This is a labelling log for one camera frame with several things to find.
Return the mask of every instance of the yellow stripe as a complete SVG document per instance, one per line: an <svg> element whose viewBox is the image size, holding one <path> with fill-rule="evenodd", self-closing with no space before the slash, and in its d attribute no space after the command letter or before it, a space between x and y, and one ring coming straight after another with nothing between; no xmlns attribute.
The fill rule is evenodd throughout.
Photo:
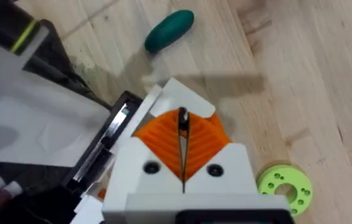
<svg viewBox="0 0 352 224"><path fill-rule="evenodd" d="M24 32L19 36L18 40L11 47L11 52L12 53L15 53L18 50L18 48L22 45L22 43L25 41L26 37L32 32L32 29L33 29L35 24L36 24L36 21L32 20L29 23L29 25L27 25L27 27L24 30Z"/></svg>

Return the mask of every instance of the wooden floor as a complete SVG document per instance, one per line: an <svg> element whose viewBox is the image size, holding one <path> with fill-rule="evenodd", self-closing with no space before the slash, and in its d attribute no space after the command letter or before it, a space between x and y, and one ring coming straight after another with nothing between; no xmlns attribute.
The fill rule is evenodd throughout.
<svg viewBox="0 0 352 224"><path fill-rule="evenodd" d="M314 185L297 223L352 223L352 0L23 0L51 20L77 71L113 103L176 77L207 98L255 173L290 161ZM196 21L155 58L169 13Z"/></svg>

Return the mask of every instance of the black screw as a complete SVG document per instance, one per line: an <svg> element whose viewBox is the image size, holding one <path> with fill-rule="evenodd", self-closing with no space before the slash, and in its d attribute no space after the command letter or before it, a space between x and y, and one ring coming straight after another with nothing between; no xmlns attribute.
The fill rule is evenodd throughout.
<svg viewBox="0 0 352 224"><path fill-rule="evenodd" d="M149 161L144 165L144 172L147 174L156 174L161 169L161 166L155 161Z"/></svg>
<svg viewBox="0 0 352 224"><path fill-rule="evenodd" d="M207 172L212 177L220 177L221 175L223 175L224 169L219 164L211 164L208 165Z"/></svg>

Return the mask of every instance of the green plastic part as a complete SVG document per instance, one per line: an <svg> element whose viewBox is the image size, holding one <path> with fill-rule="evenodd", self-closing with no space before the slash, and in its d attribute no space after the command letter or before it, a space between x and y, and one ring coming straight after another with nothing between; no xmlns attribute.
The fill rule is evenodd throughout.
<svg viewBox="0 0 352 224"><path fill-rule="evenodd" d="M160 22L145 39L145 49L155 54L184 35L194 23L194 13L179 10Z"/></svg>
<svg viewBox="0 0 352 224"><path fill-rule="evenodd" d="M292 188L286 197L293 217L304 212L313 198L310 179L300 170L290 165L276 165L268 168L257 180L259 193L275 194L277 187L290 184Z"/></svg>

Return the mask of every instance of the orange plastic part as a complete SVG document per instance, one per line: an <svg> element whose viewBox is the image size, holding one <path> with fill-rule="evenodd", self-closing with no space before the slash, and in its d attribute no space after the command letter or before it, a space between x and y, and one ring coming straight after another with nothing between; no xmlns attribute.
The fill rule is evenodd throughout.
<svg viewBox="0 0 352 224"><path fill-rule="evenodd" d="M216 114L204 119L189 113L189 120L186 181L231 142L224 133ZM169 111L151 120L135 136L140 138L176 176L183 180L178 139L178 110Z"/></svg>

